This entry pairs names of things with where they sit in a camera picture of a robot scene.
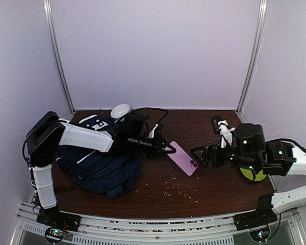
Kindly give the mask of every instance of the dark wood tabletop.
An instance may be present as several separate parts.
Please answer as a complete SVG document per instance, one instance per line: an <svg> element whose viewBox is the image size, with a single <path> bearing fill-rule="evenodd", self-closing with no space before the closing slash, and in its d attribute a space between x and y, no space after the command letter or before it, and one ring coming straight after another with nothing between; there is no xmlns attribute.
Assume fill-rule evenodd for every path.
<svg viewBox="0 0 306 245"><path fill-rule="evenodd" d="M150 115L149 124L163 114L144 110ZM108 111L78 111L73 121ZM231 127L240 123L235 111L171 110L162 121L163 137L176 141L187 153L191 148L219 140L214 135L210 118L220 114ZM118 218L180 218L200 217L255 209L258 197L273 192L268 178L253 183L224 165L220 168L199 167L187 176L169 157L141 158L142 176L134 181L126 195L109 199L106 194L94 194L81 187L56 191L62 211ZM54 164L55 185L69 186L71 180Z"/></svg>

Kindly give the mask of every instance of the white cup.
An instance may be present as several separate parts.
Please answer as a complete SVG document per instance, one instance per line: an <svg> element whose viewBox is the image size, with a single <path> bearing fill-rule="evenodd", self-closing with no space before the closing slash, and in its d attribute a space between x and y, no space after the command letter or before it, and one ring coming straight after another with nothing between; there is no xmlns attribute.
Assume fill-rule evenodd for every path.
<svg viewBox="0 0 306 245"><path fill-rule="evenodd" d="M130 113L131 107L128 104L121 104L112 109L110 115L113 119L119 120L121 117Z"/></svg>

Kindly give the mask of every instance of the blue backpack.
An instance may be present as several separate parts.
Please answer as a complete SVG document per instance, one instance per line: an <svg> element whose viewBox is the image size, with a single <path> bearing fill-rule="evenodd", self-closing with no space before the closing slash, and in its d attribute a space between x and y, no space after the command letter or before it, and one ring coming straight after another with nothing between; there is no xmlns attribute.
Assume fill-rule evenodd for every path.
<svg viewBox="0 0 306 245"><path fill-rule="evenodd" d="M92 115L79 122L82 127L111 130L114 122L109 118ZM126 194L133 180L141 176L140 160L134 156L111 156L96 150L60 145L57 150L58 166L69 173L73 186L79 185L93 193L107 193L113 199Z"/></svg>

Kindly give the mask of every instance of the pink smartphone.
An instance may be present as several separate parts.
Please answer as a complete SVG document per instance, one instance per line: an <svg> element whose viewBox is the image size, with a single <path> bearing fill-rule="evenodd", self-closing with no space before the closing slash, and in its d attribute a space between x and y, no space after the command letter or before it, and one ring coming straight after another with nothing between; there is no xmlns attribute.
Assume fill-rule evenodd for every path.
<svg viewBox="0 0 306 245"><path fill-rule="evenodd" d="M198 164L178 145L175 141L170 143L176 149L173 154L168 156L185 172L188 176L191 176L198 168Z"/></svg>

